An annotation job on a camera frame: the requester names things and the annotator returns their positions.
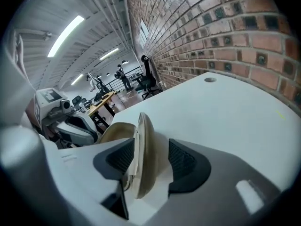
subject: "white wall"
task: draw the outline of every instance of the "white wall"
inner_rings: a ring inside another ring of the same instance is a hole
[[[122,60],[127,60],[127,61],[129,61],[129,63],[127,63],[125,65],[121,65]],[[129,72],[132,69],[135,69],[138,66],[140,66],[140,64],[137,62],[133,53],[124,55],[120,59],[114,61],[113,63],[109,64],[108,66],[106,66],[105,68],[103,68],[99,72],[97,72],[97,75],[99,75],[100,73],[102,74],[101,80],[104,82],[104,84],[107,84],[110,81],[115,79],[114,74],[116,73],[116,71],[118,69],[117,65],[122,66],[124,73]]]
[[[81,96],[82,98],[90,100],[96,95],[96,90],[90,92],[90,88],[90,83],[89,81],[86,81],[85,75],[81,77],[80,80],[77,81],[74,85],[70,85],[69,87],[62,89],[62,92],[68,97],[71,102],[76,96]]]

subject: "beige fabric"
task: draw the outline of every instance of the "beige fabric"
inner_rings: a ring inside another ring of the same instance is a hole
[[[115,141],[122,138],[133,138],[136,126],[130,123],[117,122],[109,126],[104,132],[102,137],[98,140],[98,143],[106,143],[109,141]]]
[[[131,189],[135,198],[143,198],[154,186],[158,171],[155,131],[150,118],[145,113],[140,113],[135,137],[139,138],[139,152],[138,157],[134,155],[133,159],[133,161],[138,159],[138,163],[135,163],[137,171]]]
[[[122,138],[134,138],[134,159],[124,178],[124,190],[131,189],[135,198],[143,198],[154,186],[158,171],[155,131],[151,120],[145,113],[140,113],[138,126],[117,122],[112,124],[98,143],[105,143]]]

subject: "ceiling light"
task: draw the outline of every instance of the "ceiling light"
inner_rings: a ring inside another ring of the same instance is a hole
[[[74,85],[81,77],[83,76],[83,74],[80,74],[72,83],[71,85]]]
[[[119,50],[119,48],[116,48],[116,49],[112,50],[111,52],[107,53],[106,55],[102,56],[102,57],[100,58],[100,60],[103,60],[104,58],[106,58],[106,57],[109,56],[110,54],[116,52],[117,50]]]
[[[60,48],[64,40],[68,37],[68,35],[79,25],[82,21],[84,21],[84,18],[81,16],[77,16],[69,25],[64,29],[64,31],[61,33],[61,35],[57,38],[54,45],[52,46],[48,57],[53,57],[57,50]]]

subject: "white robot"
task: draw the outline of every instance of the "white robot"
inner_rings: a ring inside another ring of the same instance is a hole
[[[1,46],[0,166],[22,200],[49,225],[134,225],[121,182],[134,158],[134,139],[88,145],[97,139],[92,120],[72,111],[55,89],[36,92],[18,62],[7,43]],[[33,130],[31,106],[42,128],[88,146],[58,150]],[[247,225],[280,195],[234,155],[173,139],[168,146],[168,200],[146,226]]]

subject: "white desk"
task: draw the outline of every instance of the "white desk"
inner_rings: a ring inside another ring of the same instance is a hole
[[[292,184],[301,164],[301,118],[263,90],[227,76],[200,75],[119,112],[113,123],[136,125],[140,112],[164,144],[175,138],[232,153],[280,190]]]

